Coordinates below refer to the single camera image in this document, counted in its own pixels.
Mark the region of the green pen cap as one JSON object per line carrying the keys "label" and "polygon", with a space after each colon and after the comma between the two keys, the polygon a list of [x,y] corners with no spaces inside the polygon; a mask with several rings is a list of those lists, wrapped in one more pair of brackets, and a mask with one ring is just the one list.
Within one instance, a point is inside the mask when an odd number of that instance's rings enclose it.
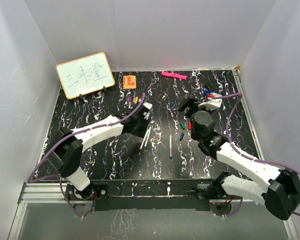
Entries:
{"label": "green pen cap", "polygon": [[186,127],[185,127],[185,125],[184,125],[184,123],[183,123],[183,122],[179,122],[179,125],[180,125],[180,127],[181,127],[183,130],[185,130],[185,129],[186,129]]}

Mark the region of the white pen green end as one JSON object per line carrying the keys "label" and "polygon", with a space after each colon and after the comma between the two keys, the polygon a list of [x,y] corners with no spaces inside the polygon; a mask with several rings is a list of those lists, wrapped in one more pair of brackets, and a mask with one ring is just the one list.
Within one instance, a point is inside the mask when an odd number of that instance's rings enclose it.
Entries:
{"label": "white pen green end", "polygon": [[144,142],[144,148],[146,148],[146,147],[147,147],[147,143],[148,143],[148,141],[149,141],[149,138],[150,138],[151,129],[152,129],[152,127],[150,126],[150,127],[149,127],[149,129],[148,129],[148,131],[147,131],[146,138],[145,138],[145,142]]}

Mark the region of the white pen red end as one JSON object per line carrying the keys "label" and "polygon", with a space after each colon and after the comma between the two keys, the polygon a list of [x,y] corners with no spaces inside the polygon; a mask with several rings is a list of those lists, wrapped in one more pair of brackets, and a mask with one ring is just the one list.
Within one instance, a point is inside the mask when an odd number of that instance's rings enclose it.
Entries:
{"label": "white pen red end", "polygon": [[142,149],[143,149],[143,147],[144,147],[144,145],[145,145],[145,142],[146,142],[146,139],[147,139],[147,137],[148,137],[149,132],[150,132],[150,127],[147,129],[147,131],[146,131],[146,133],[145,133],[145,136],[144,136],[144,138],[143,138],[143,140],[142,140],[142,142],[141,142],[141,145],[140,145],[140,147],[139,147],[139,150],[140,150],[140,151],[142,151]]}

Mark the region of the white pen purple end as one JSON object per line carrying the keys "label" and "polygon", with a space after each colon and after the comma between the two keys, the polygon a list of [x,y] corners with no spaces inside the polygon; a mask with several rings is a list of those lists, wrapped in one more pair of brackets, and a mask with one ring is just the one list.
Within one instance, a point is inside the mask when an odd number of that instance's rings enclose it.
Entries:
{"label": "white pen purple end", "polygon": [[131,106],[132,106],[132,97],[129,96],[129,97],[128,97],[128,108],[130,109]]}

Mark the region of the white pen blue end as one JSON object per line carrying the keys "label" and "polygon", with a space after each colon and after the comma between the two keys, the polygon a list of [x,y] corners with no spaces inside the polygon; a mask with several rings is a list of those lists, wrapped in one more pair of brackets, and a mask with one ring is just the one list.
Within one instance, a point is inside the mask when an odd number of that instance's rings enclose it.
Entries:
{"label": "white pen blue end", "polygon": [[169,159],[171,160],[173,158],[172,154],[172,136],[169,135]]}

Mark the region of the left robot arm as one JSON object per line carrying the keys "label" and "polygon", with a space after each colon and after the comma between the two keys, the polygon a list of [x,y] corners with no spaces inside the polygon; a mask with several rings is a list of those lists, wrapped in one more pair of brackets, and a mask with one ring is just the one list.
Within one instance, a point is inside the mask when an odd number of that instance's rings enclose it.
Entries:
{"label": "left robot arm", "polygon": [[80,167],[82,153],[88,148],[112,137],[131,134],[140,138],[146,135],[153,105],[143,103],[124,112],[85,127],[68,130],[60,128],[50,142],[49,149],[56,148],[47,160],[61,178],[73,186],[77,198],[87,200],[93,195],[94,184]]}

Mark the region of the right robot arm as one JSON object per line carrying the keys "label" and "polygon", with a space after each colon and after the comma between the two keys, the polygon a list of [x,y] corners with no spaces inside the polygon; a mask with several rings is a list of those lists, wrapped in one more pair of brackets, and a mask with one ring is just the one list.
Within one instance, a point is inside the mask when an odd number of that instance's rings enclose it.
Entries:
{"label": "right robot arm", "polygon": [[258,161],[237,149],[233,142],[215,130],[211,113],[221,106],[222,96],[208,95],[206,101],[184,98],[178,107],[191,124],[191,138],[208,157],[224,163],[248,178],[243,179],[229,172],[222,172],[208,186],[198,184],[198,198],[223,199],[238,196],[261,204],[275,217],[286,221],[300,205],[300,179],[298,173],[277,164]]}

